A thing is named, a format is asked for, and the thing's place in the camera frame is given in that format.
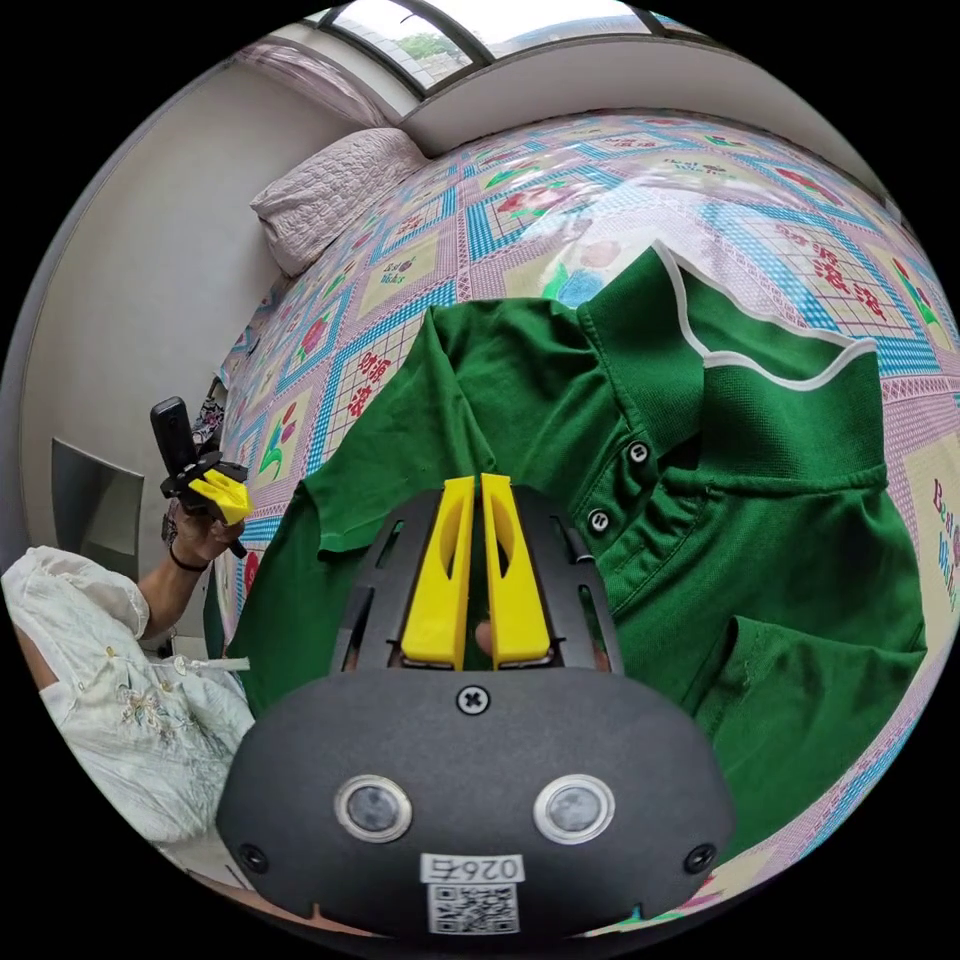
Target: bedsheet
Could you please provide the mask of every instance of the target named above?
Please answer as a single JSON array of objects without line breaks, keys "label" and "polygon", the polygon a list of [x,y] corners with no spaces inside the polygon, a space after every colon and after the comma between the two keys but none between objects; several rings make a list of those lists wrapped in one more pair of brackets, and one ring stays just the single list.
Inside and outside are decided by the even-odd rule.
[{"label": "bedsheet", "polygon": [[403,362],[428,305],[576,306],[655,238],[752,312],[877,340],[890,493],[917,550],[930,648],[847,776],[659,923],[769,879],[833,832],[909,735],[960,619],[960,336],[922,250],[866,190],[768,134],[663,112],[547,121],[433,161],[270,291],[226,359],[223,449],[250,468],[257,509],[246,560],[225,555],[216,582],[229,638],[294,486]]}]

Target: hand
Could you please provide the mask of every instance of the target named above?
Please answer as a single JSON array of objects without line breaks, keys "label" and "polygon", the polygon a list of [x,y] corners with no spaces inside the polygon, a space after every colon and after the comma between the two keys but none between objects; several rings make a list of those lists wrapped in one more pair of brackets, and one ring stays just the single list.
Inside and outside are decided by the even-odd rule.
[{"label": "hand", "polygon": [[177,525],[174,556],[192,567],[212,563],[243,533],[242,522],[227,527],[207,516],[191,516],[179,505],[174,522]]},{"label": "hand", "polygon": [[[493,631],[490,627],[490,621],[484,620],[482,623],[477,624],[477,629],[474,631],[474,637],[477,641],[477,646],[488,656],[493,656]],[[596,647],[593,649],[593,660],[597,665],[597,669],[601,673],[610,672],[610,660],[607,657],[606,653],[602,650],[598,650]]]}]

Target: number label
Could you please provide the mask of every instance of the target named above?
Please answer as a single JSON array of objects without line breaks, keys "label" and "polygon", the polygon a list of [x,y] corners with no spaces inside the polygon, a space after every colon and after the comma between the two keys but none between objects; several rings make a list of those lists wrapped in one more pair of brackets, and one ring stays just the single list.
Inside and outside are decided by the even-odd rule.
[{"label": "number label", "polygon": [[420,855],[421,883],[522,883],[523,857],[454,857]]}]

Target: window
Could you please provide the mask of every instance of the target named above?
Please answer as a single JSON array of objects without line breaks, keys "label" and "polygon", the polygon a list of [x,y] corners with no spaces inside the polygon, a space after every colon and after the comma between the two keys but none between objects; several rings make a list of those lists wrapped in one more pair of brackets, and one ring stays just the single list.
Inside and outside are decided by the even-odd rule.
[{"label": "window", "polygon": [[473,62],[443,31],[392,0],[355,0],[332,22],[376,47],[425,90]]},{"label": "window", "polygon": [[618,0],[430,0],[497,59],[530,47],[605,33],[650,31]]},{"label": "window", "polygon": [[361,49],[420,100],[497,60],[565,40],[654,36],[725,49],[620,0],[353,0],[300,22]]}]

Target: wristband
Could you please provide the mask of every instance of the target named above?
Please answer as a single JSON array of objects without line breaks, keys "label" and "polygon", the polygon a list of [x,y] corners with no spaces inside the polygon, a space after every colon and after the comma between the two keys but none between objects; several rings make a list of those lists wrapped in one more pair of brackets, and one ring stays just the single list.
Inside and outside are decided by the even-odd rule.
[{"label": "wristband", "polygon": [[181,569],[186,570],[188,573],[203,573],[207,567],[210,566],[209,563],[205,563],[202,567],[195,567],[192,564],[184,563],[182,560],[178,560],[176,554],[173,552],[173,544],[170,544],[170,559]]}]

